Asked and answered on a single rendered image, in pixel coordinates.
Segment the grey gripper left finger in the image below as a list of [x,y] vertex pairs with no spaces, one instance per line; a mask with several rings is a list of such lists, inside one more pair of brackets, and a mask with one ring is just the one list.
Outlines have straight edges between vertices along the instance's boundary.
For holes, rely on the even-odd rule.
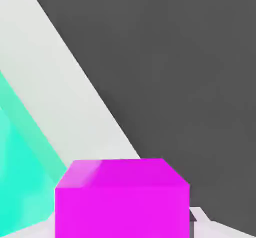
[[55,213],[52,213],[47,220],[0,238],[55,238]]

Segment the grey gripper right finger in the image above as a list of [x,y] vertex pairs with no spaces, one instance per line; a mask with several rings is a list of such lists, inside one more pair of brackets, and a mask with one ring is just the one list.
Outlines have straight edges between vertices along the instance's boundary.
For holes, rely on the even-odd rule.
[[256,238],[216,221],[211,221],[200,207],[190,207],[189,238]]

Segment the small magenta cube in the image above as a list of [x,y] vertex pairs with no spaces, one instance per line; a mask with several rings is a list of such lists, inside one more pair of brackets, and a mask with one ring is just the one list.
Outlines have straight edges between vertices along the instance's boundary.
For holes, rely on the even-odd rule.
[[76,160],[55,188],[55,238],[190,238],[189,190],[161,158]]

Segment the large turquoise box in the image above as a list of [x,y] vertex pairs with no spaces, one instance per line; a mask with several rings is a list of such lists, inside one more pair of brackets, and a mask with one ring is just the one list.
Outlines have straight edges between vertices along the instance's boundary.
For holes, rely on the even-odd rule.
[[0,237],[48,219],[66,169],[0,73]]

